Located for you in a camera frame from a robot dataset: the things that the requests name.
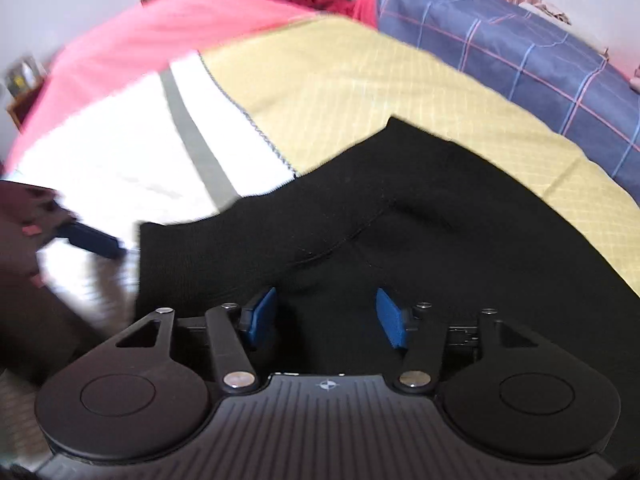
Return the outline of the black pants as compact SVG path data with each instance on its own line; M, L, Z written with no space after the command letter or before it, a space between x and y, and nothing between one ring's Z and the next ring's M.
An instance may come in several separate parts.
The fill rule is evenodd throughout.
M444 320L494 308L607 377L622 398L608 445L639 456L639 298L520 182L399 119L326 164L215 217L140 228L137 316L192 318L274 288L269 374L396 370L375 313L384 290Z

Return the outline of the yellow patterned bed sheet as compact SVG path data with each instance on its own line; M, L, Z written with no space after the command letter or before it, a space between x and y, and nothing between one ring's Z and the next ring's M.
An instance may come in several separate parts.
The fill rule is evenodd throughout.
M394 118L520 182L639 298L639 208L626 191L526 110L348 18L307 18L177 58L67 118L32 144L6 180L50 188L73 222L117 237L126 249L111 260L54 236L38 250L44 284L103 344L120 331L108 320L112 311L130 323L145 316L134 313L142 224L197 222L270 194ZM246 349L260 379L281 374L257 366L274 341L278 295L260 292L269 289L266 336ZM88 364L98 348L70 364ZM62 379L70 364L46 382Z

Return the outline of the pink bed cover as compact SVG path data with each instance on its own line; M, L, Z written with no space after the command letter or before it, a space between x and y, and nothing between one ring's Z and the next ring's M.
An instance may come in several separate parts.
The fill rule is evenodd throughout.
M177 58L317 15L282 0L151 0L122 11L58 52L4 168L73 114Z

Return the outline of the blue plaid folded blanket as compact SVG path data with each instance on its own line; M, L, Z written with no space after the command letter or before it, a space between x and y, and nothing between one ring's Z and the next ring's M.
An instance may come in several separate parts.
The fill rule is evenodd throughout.
M604 55L506 0L378 0L376 10L380 32L528 110L639 196L639 96Z

